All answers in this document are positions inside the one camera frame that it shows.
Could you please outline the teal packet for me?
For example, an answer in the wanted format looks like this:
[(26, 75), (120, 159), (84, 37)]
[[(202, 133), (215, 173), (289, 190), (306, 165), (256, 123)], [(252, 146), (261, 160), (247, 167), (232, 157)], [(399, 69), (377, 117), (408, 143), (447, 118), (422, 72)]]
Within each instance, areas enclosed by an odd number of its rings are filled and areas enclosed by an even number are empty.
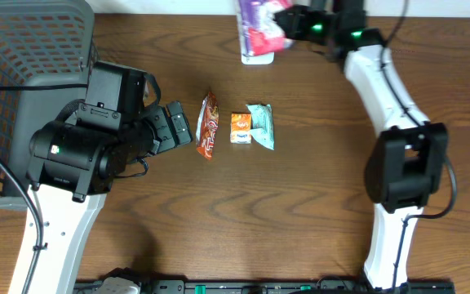
[(271, 105), (247, 105), (251, 113), (251, 136), (264, 148), (274, 150), (273, 109)]

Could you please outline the small orange box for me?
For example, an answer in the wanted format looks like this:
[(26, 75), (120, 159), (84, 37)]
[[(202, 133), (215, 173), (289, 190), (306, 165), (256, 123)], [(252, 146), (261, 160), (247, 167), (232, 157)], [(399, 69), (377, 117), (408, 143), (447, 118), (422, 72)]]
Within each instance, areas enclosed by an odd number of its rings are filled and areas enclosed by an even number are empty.
[(231, 114), (230, 142), (251, 143), (251, 114)]

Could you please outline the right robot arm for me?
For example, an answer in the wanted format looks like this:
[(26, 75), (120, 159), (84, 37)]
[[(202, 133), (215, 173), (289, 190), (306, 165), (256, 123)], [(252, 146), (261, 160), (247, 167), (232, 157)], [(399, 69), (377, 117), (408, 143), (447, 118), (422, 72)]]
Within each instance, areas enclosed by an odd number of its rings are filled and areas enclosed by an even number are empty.
[(405, 3), (388, 36), (367, 24), (362, 1), (337, 1), (326, 11), (322, 1), (294, 5), (273, 19), (288, 38), (327, 48), (324, 56), (339, 62), (345, 78), (361, 98), (375, 129), (376, 142), (364, 171), (366, 193), (374, 204), (370, 250), (359, 290), (410, 293), (406, 264), (418, 221), (435, 220), (425, 206), (440, 186), (448, 134), (432, 123), (411, 99), (392, 61), (391, 42), (403, 26)]

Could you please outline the purple red snack packet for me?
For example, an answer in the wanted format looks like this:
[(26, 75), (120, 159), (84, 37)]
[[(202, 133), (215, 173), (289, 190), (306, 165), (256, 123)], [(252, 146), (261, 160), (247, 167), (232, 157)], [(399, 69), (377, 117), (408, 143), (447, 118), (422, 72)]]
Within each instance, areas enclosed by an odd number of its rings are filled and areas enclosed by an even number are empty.
[(291, 47), (294, 40), (274, 20), (275, 14), (293, 7), (291, 0), (235, 0), (241, 54), (263, 56)]

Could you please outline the orange red chip bag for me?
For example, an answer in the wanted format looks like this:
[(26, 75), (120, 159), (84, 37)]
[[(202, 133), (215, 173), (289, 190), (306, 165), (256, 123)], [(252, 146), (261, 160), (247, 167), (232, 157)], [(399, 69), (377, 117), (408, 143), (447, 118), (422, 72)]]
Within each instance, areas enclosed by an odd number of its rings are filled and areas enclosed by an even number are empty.
[(218, 126), (218, 101), (215, 95), (209, 91), (202, 102), (202, 108), (197, 119), (196, 131), (196, 150), (208, 160), (211, 160), (213, 157)]

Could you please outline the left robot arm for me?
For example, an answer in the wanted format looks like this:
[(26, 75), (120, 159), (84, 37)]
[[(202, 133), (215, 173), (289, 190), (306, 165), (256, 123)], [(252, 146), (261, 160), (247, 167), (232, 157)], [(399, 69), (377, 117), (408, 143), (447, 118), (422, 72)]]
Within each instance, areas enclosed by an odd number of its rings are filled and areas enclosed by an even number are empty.
[(27, 196), (33, 206), (11, 279), (11, 293), (69, 293), (86, 241), (126, 166), (193, 139), (179, 102), (112, 109), (78, 103), (31, 137)]

